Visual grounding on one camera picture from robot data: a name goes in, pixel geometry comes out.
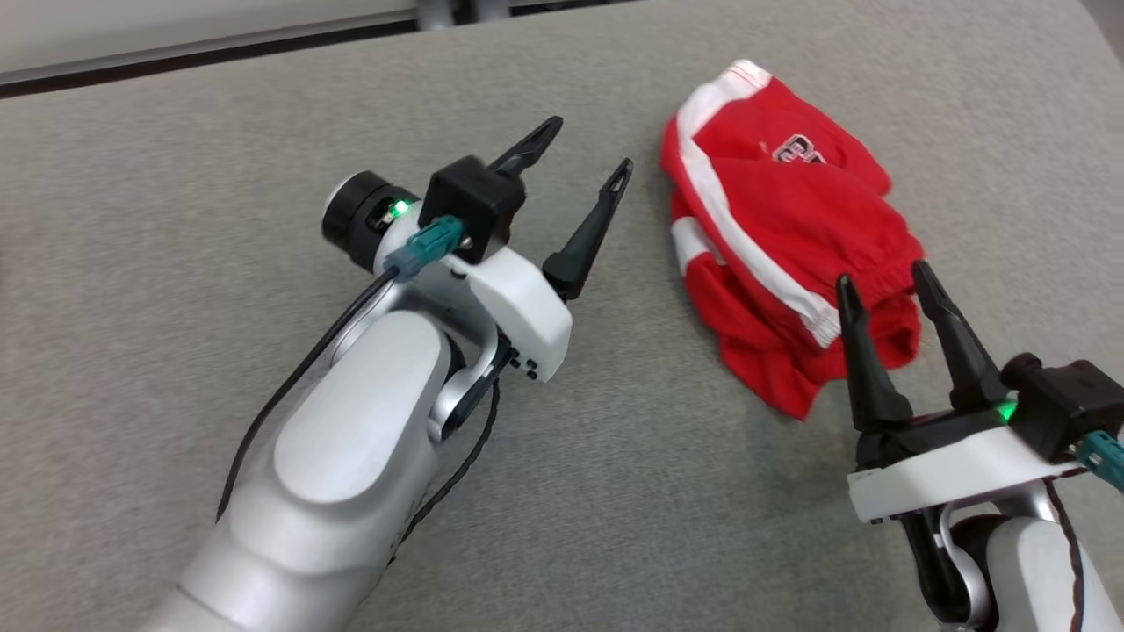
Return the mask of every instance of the black cable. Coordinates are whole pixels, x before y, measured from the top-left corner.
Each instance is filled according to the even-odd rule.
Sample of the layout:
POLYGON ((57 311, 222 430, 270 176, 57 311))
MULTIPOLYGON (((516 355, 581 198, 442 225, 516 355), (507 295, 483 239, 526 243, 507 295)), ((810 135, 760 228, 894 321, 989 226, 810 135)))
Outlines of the black cable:
POLYGON ((472 451, 469 452, 469 455, 464 458, 464 462, 461 463, 461 467, 457 468, 455 472, 453 472, 453 476, 448 477, 448 480, 445 481, 445 485, 442 485, 441 489, 438 489, 436 494, 434 494, 428 500, 426 500, 425 505, 422 505, 422 508, 414 514, 414 517, 410 518, 409 526, 406 527, 406 531, 402 532, 402 538, 398 541, 399 545, 401 545, 402 542, 406 542, 406 539, 410 536, 410 533, 414 533, 414 527, 417 526, 422 521, 424 521, 425 517, 429 515, 429 512, 432 512, 433 508, 437 506, 437 503, 441 503, 445 498, 445 496, 448 496, 448 493, 450 490, 453 489, 453 486, 456 485, 462 478, 464 478, 465 473, 468 473, 469 468, 472 467, 472 463, 475 462, 477 457, 480 455, 480 451, 483 450, 484 443, 488 442, 488 437, 491 436, 491 428, 496 424, 497 410, 499 410, 499 378, 497 378, 496 381, 492 382, 491 409, 488 410, 488 421, 484 422, 484 428, 480 431, 480 437, 477 439, 477 444, 472 446, 472 451))
POLYGON ((226 512, 226 506, 230 504, 230 494, 234 491, 235 481, 238 480, 238 470, 242 469, 242 461, 246 458, 246 452, 250 450, 250 445, 254 442, 254 436, 257 434, 257 431, 261 430, 262 424, 265 423, 265 418, 269 417, 270 413, 273 412, 273 408, 275 408, 277 405, 284 399, 284 396, 288 395, 289 390, 292 389, 298 380, 300 380, 301 376, 305 374, 305 371, 312 365, 312 362, 315 362, 316 359, 324 353, 324 350, 332 344, 332 341, 339 335, 339 332, 343 331, 347 322, 351 320, 355 314, 357 314, 359 310, 374 297, 374 295, 379 294, 379 290, 386 287, 387 283, 389 283, 397 276, 398 269, 393 267, 388 268, 382 274, 379 274, 374 282, 368 286, 368 288, 363 290, 363 292, 360 294, 351 305, 347 306, 347 309, 345 309, 344 313, 336 318, 336 322, 328 327, 328 331, 320 336, 316 346, 314 346, 312 350, 308 352, 308 355, 300 361, 300 364, 298 364, 297 368, 289 373, 289 377, 284 380, 281 387, 277 389, 273 397, 270 397, 270 400, 265 403, 265 406, 263 406, 257 413, 254 421, 250 423, 250 427, 246 428, 245 436, 242 437, 242 443, 238 444, 238 451, 234 453, 234 461, 230 463, 230 472, 226 475, 226 485, 223 486, 223 498, 218 502, 218 512, 215 514, 215 522, 218 522, 218 520, 223 517, 223 513, 226 512))
POLYGON ((1061 532, 1069 542, 1069 566, 1073 569, 1073 619, 1069 622, 1069 630, 1070 632, 1081 632, 1081 625, 1085 624, 1085 569, 1081 565, 1081 547, 1077 543, 1073 523, 1069 521, 1069 514, 1066 513, 1066 507, 1061 504, 1061 497, 1058 496, 1053 481, 1048 480, 1045 484, 1050 504, 1058 513, 1058 524, 1061 525, 1061 532))

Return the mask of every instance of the gray fabric surface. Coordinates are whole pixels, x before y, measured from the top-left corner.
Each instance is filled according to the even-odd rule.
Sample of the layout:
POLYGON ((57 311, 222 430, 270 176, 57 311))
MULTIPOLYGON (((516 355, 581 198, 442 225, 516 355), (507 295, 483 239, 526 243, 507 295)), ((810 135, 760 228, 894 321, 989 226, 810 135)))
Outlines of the gray fabric surface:
MULTIPOLYGON (((350 630, 934 630, 899 529, 847 500, 844 386, 806 424, 769 410, 678 281, 663 125, 738 57, 871 147, 997 360, 1124 378, 1124 80, 1076 1, 647 0, 8 100, 0 628, 128 629, 172 586, 245 425, 368 281, 319 236, 339 179, 420 191, 560 114, 515 223, 533 260, 637 162, 570 355, 504 382, 350 630)), ((946 404, 934 344, 895 376, 918 409, 946 404)), ((1061 488, 1124 606, 1121 495, 1061 488)))

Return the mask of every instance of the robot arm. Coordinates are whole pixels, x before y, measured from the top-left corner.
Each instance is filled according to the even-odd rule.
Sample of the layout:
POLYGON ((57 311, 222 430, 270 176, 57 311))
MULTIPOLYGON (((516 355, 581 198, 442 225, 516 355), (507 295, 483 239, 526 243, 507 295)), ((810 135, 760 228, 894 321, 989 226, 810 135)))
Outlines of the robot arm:
POLYGON ((437 444, 505 367, 537 381, 554 374, 572 325, 565 300, 580 294, 632 173, 625 160, 570 243, 540 271, 507 242, 526 198, 519 173, 561 125, 547 119, 489 166, 471 156, 446 166, 424 202, 371 172, 336 189, 323 223, 328 241, 368 271, 417 269, 400 273, 343 328, 327 374, 241 478, 142 630, 343 628, 411 523, 437 469, 437 444), (432 260, 408 259, 428 253, 418 235, 447 241, 442 231, 450 226, 457 231, 443 244, 450 254, 427 267, 432 260), (479 347, 472 365, 453 334, 479 347))
MULTIPOLYGON (((874 352, 854 286, 845 276, 836 283, 861 433, 847 477, 860 520, 901 524, 922 594, 944 624, 1124 631, 1050 484, 1084 471, 1087 461, 1075 460, 1084 443, 1118 435, 1124 388, 1089 362, 1042 369, 1030 354, 1000 373, 928 264, 913 271, 952 377, 952 409, 943 413, 914 415, 874 352), (988 503, 998 513, 953 515, 988 503)), ((1097 473, 1114 481, 1108 468, 1097 473)))

